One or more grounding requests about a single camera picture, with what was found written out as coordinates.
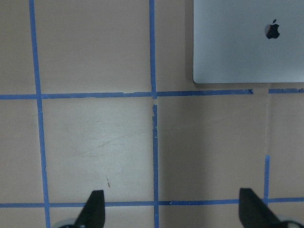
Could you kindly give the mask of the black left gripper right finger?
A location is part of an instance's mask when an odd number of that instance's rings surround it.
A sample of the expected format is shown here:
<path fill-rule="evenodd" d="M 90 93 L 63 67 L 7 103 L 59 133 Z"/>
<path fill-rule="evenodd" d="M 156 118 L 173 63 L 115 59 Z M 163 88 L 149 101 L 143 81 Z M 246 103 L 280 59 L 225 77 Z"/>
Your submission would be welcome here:
<path fill-rule="evenodd" d="M 244 228 L 280 228 L 281 221 L 251 188 L 240 188 L 238 216 Z"/>

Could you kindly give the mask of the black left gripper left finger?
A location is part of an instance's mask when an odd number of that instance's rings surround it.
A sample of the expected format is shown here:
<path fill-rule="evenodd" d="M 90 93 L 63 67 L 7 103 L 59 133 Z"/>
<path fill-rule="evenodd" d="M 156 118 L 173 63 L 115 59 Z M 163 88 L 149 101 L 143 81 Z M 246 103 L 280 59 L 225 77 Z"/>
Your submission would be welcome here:
<path fill-rule="evenodd" d="M 103 228 L 105 225 L 105 197 L 103 190 L 94 190 L 76 219 L 76 228 Z"/>

